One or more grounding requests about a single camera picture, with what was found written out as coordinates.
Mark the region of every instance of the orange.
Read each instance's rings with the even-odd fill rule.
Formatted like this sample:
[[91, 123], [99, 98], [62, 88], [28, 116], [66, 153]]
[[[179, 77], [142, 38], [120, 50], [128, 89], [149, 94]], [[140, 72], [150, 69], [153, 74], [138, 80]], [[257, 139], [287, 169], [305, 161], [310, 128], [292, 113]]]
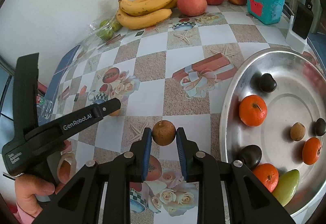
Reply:
[[322, 143], [318, 138], [308, 139], [302, 149], [302, 159], [304, 163], [307, 165], [314, 164], [319, 158], [321, 149]]
[[270, 163], [263, 163], [253, 169], [252, 173], [272, 192], [278, 184], [278, 170]]
[[267, 116], [267, 106], [258, 95], [249, 95], [239, 105], [239, 116], [246, 125], [259, 126]]

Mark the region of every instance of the green mango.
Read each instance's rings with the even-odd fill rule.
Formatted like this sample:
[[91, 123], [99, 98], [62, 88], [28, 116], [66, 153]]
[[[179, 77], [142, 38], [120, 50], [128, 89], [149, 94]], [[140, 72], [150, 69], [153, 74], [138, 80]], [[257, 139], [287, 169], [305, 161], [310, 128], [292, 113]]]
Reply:
[[278, 185], [272, 192], [273, 196], [285, 206], [294, 196], [299, 185], [300, 173], [297, 169], [288, 171], [278, 178]]

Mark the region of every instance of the screw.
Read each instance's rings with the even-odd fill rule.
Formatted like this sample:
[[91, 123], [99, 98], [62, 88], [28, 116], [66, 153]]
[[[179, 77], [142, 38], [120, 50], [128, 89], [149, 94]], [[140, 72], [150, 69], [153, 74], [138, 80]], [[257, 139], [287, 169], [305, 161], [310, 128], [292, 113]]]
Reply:
[[205, 154], [205, 152], [203, 152], [203, 151], [197, 151], [197, 152], [196, 152], [196, 156], [197, 156], [198, 158], [203, 158], [203, 157], [206, 156], [206, 154]]
[[89, 160], [88, 162], [85, 163], [85, 165], [87, 167], [93, 167], [95, 165], [95, 161], [94, 160]]
[[235, 167], [242, 167], [242, 165], [243, 165], [243, 163], [242, 163], [242, 161], [240, 161], [240, 160], [235, 160], [234, 162], [233, 162], [233, 165], [235, 166]]
[[134, 156], [134, 154], [131, 151], [127, 151], [123, 154], [123, 156], [125, 158], [132, 158]]

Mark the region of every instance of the plum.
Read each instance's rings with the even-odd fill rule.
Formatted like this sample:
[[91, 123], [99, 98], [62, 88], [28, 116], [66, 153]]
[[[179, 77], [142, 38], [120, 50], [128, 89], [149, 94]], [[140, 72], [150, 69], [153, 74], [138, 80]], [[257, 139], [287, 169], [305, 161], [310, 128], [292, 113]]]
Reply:
[[316, 136], [323, 136], [326, 133], [326, 122], [322, 118], [318, 118], [315, 123], [315, 134]]
[[260, 77], [259, 88], [265, 93], [271, 93], [276, 89], [277, 83], [272, 75], [265, 73]]
[[239, 152], [238, 160], [252, 170], [260, 163], [261, 157], [262, 152], [259, 146], [248, 145]]

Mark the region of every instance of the metal tray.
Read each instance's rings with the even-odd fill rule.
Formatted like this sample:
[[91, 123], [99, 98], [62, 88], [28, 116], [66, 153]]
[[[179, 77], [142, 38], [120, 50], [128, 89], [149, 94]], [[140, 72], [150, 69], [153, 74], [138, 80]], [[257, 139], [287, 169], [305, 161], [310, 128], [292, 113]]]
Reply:
[[[259, 78], [270, 73], [277, 82], [272, 93], [258, 87]], [[246, 126], [239, 118], [241, 100], [256, 94], [267, 105], [267, 117], [258, 127]], [[313, 137], [312, 126], [319, 117], [326, 120], [326, 80], [299, 53], [289, 49], [269, 48], [253, 54], [234, 75], [222, 108], [220, 120], [221, 160], [232, 162], [238, 151], [256, 144], [262, 149], [261, 163], [271, 163], [280, 175], [292, 169], [300, 171], [297, 192], [285, 206], [294, 217], [312, 202], [325, 185], [326, 151], [322, 150], [314, 165], [302, 162], [304, 142]], [[295, 142], [290, 128], [295, 122], [306, 127], [304, 138]]]

